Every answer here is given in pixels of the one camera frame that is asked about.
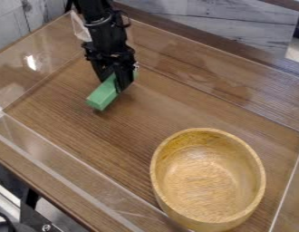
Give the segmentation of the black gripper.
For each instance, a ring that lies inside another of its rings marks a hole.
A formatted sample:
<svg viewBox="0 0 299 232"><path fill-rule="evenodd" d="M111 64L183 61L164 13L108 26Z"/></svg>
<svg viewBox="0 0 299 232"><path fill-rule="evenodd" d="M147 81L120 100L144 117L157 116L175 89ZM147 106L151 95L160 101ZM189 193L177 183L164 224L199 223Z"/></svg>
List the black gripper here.
<svg viewBox="0 0 299 232"><path fill-rule="evenodd" d="M84 23L91 38L83 42L87 58L101 82L115 73L116 92L121 93L136 78L136 51L127 44L127 28L123 21L92 21Z"/></svg>

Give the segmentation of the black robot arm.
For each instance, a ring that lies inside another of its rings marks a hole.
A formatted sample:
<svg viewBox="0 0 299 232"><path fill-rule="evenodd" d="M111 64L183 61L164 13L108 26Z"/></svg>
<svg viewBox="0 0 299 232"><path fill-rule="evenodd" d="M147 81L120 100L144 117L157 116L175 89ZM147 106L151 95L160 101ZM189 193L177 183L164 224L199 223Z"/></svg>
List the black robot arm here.
<svg viewBox="0 0 299 232"><path fill-rule="evenodd" d="M135 81L136 50L127 44L125 11L115 9L111 0L68 0L65 11L76 8L84 17L84 28L92 41L83 42L85 59L97 78L105 82L115 75L115 90L123 92Z"/></svg>

